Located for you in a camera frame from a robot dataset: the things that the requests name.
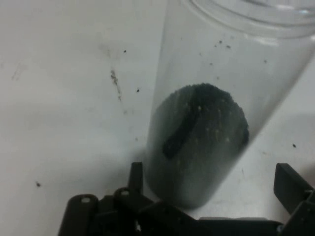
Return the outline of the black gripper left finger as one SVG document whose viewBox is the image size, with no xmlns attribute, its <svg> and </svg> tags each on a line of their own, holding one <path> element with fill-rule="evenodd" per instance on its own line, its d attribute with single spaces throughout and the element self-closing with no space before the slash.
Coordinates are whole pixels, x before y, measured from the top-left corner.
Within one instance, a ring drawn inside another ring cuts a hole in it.
<svg viewBox="0 0 315 236">
<path fill-rule="evenodd" d="M 196 220 L 165 202 L 143 194 L 143 165 L 133 162 L 128 184 L 101 200 L 91 194 L 72 197 L 60 236 L 191 236 Z"/>
</svg>

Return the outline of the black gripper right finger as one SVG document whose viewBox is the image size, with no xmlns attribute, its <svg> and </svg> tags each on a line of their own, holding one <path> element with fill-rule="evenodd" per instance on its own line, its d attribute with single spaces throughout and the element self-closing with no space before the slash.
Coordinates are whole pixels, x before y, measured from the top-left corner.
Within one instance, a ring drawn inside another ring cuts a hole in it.
<svg viewBox="0 0 315 236">
<path fill-rule="evenodd" d="M 274 194 L 290 218 L 280 236 L 315 236 L 315 188 L 289 164 L 276 165 Z"/>
</svg>

